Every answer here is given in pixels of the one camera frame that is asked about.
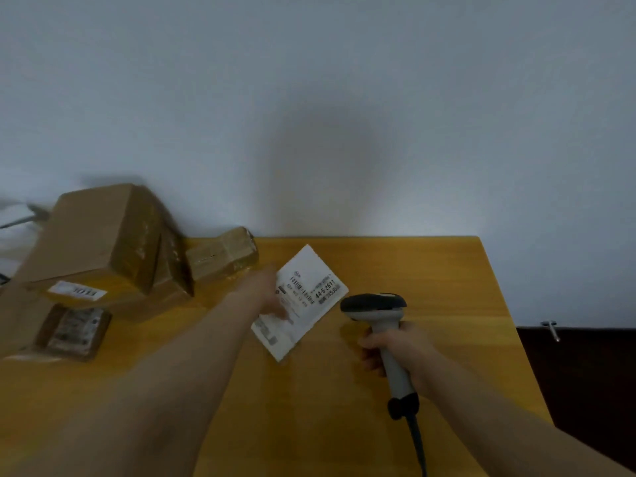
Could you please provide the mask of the person's left hand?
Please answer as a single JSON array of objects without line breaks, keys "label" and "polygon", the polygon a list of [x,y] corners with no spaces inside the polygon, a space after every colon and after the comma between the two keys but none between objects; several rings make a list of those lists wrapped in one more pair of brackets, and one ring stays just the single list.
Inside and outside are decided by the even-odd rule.
[{"label": "person's left hand", "polygon": [[230,293],[245,307],[251,322],[263,315],[263,303],[267,290],[277,291],[277,268],[267,265],[250,271]]}]

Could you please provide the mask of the person's right hand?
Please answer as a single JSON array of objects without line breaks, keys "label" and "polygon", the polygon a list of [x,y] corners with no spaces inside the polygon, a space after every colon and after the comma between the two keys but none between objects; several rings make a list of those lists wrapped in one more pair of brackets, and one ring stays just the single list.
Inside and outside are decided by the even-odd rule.
[{"label": "person's right hand", "polygon": [[428,393],[428,373],[431,363],[441,354],[425,332],[413,322],[402,322],[398,329],[388,329],[386,349],[406,370],[415,390],[423,396]]}]

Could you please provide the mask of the small taped cardboard box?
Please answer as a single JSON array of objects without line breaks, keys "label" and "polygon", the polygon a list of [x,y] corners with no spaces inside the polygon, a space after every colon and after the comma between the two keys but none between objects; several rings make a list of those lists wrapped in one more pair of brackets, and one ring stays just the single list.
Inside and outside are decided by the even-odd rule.
[{"label": "small taped cardboard box", "polygon": [[257,264],[259,250],[252,233],[239,226],[187,249],[186,257],[194,282],[208,284]]}]

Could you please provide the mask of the flat cardboard box with label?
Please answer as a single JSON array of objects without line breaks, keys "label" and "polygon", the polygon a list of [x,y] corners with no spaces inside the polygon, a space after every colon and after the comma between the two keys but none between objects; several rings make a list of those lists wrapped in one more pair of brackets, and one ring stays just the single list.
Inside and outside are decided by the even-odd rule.
[{"label": "flat cardboard box with label", "polygon": [[141,323],[177,308],[197,308],[199,303],[178,280],[159,279],[139,289],[123,280],[68,280],[26,283],[26,288],[69,308],[102,308],[115,319]]}]

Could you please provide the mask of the white parcel with shipping label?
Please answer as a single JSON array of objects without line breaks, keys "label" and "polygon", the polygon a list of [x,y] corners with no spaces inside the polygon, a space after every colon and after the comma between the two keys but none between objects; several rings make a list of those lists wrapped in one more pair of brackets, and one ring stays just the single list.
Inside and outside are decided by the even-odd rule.
[{"label": "white parcel with shipping label", "polygon": [[277,272],[275,289],[286,316],[260,314],[251,329],[280,363],[349,289],[310,245],[305,245]]}]

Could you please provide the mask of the person's left forearm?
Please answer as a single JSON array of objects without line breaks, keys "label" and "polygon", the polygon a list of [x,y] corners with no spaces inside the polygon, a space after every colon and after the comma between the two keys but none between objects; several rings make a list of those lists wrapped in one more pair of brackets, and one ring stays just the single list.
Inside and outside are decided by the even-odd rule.
[{"label": "person's left forearm", "polygon": [[262,301],[231,292],[12,477],[193,477]]}]

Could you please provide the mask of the person's right forearm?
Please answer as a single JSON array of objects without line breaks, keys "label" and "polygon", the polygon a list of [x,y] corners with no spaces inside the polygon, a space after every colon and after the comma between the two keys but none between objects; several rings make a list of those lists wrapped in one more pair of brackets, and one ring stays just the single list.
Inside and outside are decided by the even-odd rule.
[{"label": "person's right forearm", "polygon": [[636,477],[443,355],[425,357],[418,372],[441,415],[489,477]]}]

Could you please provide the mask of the small parcel with grey label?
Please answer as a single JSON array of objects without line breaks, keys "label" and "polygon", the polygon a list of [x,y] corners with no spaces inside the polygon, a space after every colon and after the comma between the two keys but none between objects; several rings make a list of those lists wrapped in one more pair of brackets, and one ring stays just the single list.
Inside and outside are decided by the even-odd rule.
[{"label": "small parcel with grey label", "polygon": [[99,352],[112,314],[103,308],[54,304],[34,341],[34,351],[50,357],[91,361]]}]

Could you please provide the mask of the large brown cardboard box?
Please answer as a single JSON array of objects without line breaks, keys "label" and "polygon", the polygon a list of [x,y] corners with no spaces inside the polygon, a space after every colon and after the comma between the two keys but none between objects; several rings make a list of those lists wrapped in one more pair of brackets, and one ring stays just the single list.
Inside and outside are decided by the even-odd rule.
[{"label": "large brown cardboard box", "polygon": [[148,288],[163,223],[157,198],[143,185],[67,192],[57,200],[13,280],[24,288],[26,283],[45,280],[88,285],[106,279]]}]

